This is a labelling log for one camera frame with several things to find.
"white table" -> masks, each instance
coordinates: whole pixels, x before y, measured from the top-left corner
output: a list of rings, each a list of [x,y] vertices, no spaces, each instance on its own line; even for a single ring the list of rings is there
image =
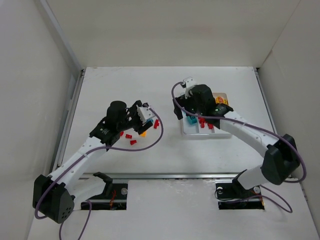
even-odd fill
[[[161,116],[164,137],[148,151],[110,150],[87,173],[237,173],[262,158],[235,137],[219,140],[182,138],[173,114],[171,87],[192,76],[213,92],[227,93],[229,104],[253,124],[272,125],[252,67],[99,67],[87,68],[76,106],[64,161],[83,143],[106,114],[111,101],[127,105],[148,102]],[[136,136],[135,148],[152,143],[160,130]],[[121,138],[117,147],[132,148]],[[280,193],[293,213],[265,200],[263,210],[218,210],[211,179],[130,180],[127,210],[93,211],[82,240],[316,240],[319,239],[299,184],[266,184]],[[262,193],[284,204],[268,191]],[[63,239],[78,239],[88,211],[75,211],[65,222]],[[50,219],[34,220],[28,240],[57,240],[59,226]]]
[[[180,122],[173,113],[172,86],[192,76],[215,93],[226,93],[229,104],[255,125],[272,130],[272,125],[252,67],[89,67],[75,109],[64,161],[82,145],[89,132],[106,115],[110,102],[121,100],[131,106],[148,102],[164,124],[163,139],[143,152],[109,151],[90,166],[88,173],[238,173],[262,163],[251,147],[231,139],[189,140],[182,137]],[[175,92],[183,91],[181,87]],[[160,134],[153,128],[138,143],[122,137],[114,146],[141,148]]]

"bolt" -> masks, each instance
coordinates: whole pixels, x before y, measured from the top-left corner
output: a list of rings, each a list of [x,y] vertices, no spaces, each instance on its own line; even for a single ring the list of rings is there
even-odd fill
[[[223,194],[223,193],[224,193],[224,188],[223,188],[222,186],[218,186],[218,187],[216,188],[216,192],[217,192],[218,194]]]
[[[121,189],[121,194],[122,195],[127,195],[128,194],[128,189],[126,189],[125,187]]]
[[[258,186],[255,186],[255,187],[253,188],[253,191],[254,191],[256,194],[261,193],[260,187],[258,187]]]

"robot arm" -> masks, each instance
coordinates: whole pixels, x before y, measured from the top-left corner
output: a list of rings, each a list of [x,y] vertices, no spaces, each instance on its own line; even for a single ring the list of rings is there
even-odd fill
[[[90,132],[79,150],[57,170],[48,176],[40,175],[34,181],[33,207],[36,208],[43,194],[49,191],[39,205],[39,211],[60,224],[73,210],[80,208],[81,202],[101,193],[108,195],[113,181],[103,173],[97,172],[80,184],[76,183],[89,165],[108,151],[107,147],[113,146],[120,139],[122,131],[132,128],[142,134],[152,127],[150,120],[153,117],[155,114],[150,106],[142,104],[140,100],[131,107],[127,107],[122,101],[113,101],[107,109],[106,117]]]
[[[230,198],[230,195],[245,198],[246,192],[268,182],[280,185],[298,168],[300,162],[286,144],[272,135],[247,126],[249,122],[232,107],[224,103],[217,104],[207,85],[197,84],[194,79],[187,78],[181,86],[185,88],[185,94],[173,100],[174,113],[179,120],[183,118],[180,107],[191,114],[213,117],[214,119],[206,119],[206,121],[244,141],[263,157],[261,165],[244,170],[232,180],[232,184],[228,184],[228,191],[231,193],[225,198]],[[296,148],[293,137],[286,134],[283,138]]]

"purple cable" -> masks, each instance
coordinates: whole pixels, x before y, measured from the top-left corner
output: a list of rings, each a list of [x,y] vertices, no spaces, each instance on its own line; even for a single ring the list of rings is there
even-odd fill
[[[161,138],[163,137],[164,135],[164,124],[160,118],[160,116],[153,110],[150,108],[150,111],[159,119],[159,122],[160,122],[160,125],[161,125],[161,133],[160,133],[160,136],[159,138],[154,142],[152,143],[151,145],[149,146],[146,146],[144,148],[139,148],[139,149],[126,149],[126,148],[120,148],[120,147],[113,147],[113,146],[100,146],[100,147],[96,147],[96,148],[93,148],[89,151],[87,151],[84,155],[82,155],[81,157],[79,157],[73,164],[71,164],[60,176],[58,176],[56,178],[56,180],[54,180],[51,185],[44,191],[44,193],[42,194],[42,196],[40,197],[37,205],[35,206],[35,210],[34,210],[34,216],[36,219],[45,219],[46,216],[39,216],[38,215],[38,212],[39,212],[39,208],[40,208],[40,205],[41,203],[43,202],[43,200],[45,199],[45,197],[47,196],[47,194],[50,192],[50,190],[54,187],[54,185],[64,176],[66,175],[66,173],[68,173],[75,165],[77,165],[82,159],[85,158],[86,155],[89,155],[97,150],[101,150],[101,149],[111,149],[111,150],[118,150],[118,151],[125,151],[125,152],[140,152],[140,151],[144,151],[144,150],[147,150],[147,149],[150,149],[152,148],[154,145],[156,145],[160,140]]]
[[[177,82],[175,85],[173,85],[172,89],[171,89],[171,95],[172,95],[172,99],[174,101],[174,103],[178,106],[178,108],[180,108],[183,112],[185,112],[186,114],[190,115],[190,116],[194,116],[194,117],[201,117],[201,118],[204,118],[204,119],[216,119],[216,120],[226,120],[226,121],[231,121],[231,122],[234,122],[234,123],[237,123],[237,124],[241,124],[241,125],[246,125],[248,126],[249,128],[252,128],[252,129],[256,129],[256,130],[259,130],[261,132],[265,132],[267,134],[270,134],[278,139],[280,139],[282,142],[284,142],[286,145],[289,146],[289,148],[296,154],[299,162],[301,163],[301,167],[302,167],[302,170],[303,170],[303,175],[302,175],[302,178],[299,179],[299,180],[293,180],[293,181],[288,181],[288,180],[285,180],[284,182],[285,183],[292,183],[292,184],[295,184],[295,183],[301,183],[303,180],[306,179],[306,176],[307,176],[307,169],[306,169],[306,165],[305,165],[305,162],[304,160],[302,159],[301,155],[298,153],[298,151],[295,149],[294,146],[292,146],[292,144],[290,142],[288,142],[286,139],[284,139],[282,136],[272,132],[272,131],[269,131],[269,130],[266,130],[264,128],[261,128],[261,127],[258,127],[258,126],[255,126],[255,125],[251,125],[249,123],[245,123],[243,121],[239,121],[239,120],[236,120],[236,119],[232,119],[232,118],[226,118],[226,117],[219,117],[219,116],[202,116],[202,115],[198,115],[198,114],[193,114],[192,112],[189,112],[187,110],[185,110],[182,106],[179,105],[179,103],[177,102],[176,98],[175,98],[175,94],[174,94],[174,90],[176,88],[176,86],[178,85],[181,85],[183,84],[182,81],[180,82]]]
[[[86,227],[87,227],[87,224],[88,224],[88,221],[89,221],[89,218],[90,218],[90,215],[91,215],[91,211],[92,211],[92,203],[91,203],[91,201],[87,200],[86,202],[89,203],[89,213],[88,213],[88,216],[86,217],[84,226],[83,226],[83,228],[82,228],[82,231],[81,231],[81,233],[80,233],[80,236],[79,236],[78,240],[81,239],[82,235],[83,235],[84,232],[85,232],[85,229],[86,229]],[[59,240],[62,240],[62,226],[63,226],[63,225],[64,225],[64,222],[61,223],[60,228],[59,228]]]
[[[265,195],[260,195],[260,194],[254,195],[254,196],[250,196],[250,197],[247,197],[247,198],[243,198],[243,199],[239,199],[239,200],[236,200],[236,201],[226,201],[226,203],[236,204],[236,203],[242,203],[243,201],[249,200],[249,199],[265,198],[265,199],[268,199],[269,201],[273,202],[276,206],[278,206],[279,208],[283,209],[287,213],[290,213],[290,214],[293,213],[292,207],[290,206],[290,204],[282,196],[280,196],[278,193],[276,193],[275,191],[272,191],[271,189],[269,189],[269,188],[267,188],[265,186],[260,185],[260,187],[268,190],[269,192],[271,192],[274,195],[276,195],[277,197],[279,197],[289,207],[289,210],[285,209],[283,206],[281,206],[279,203],[277,203],[275,200],[271,199],[270,197],[265,196]]]

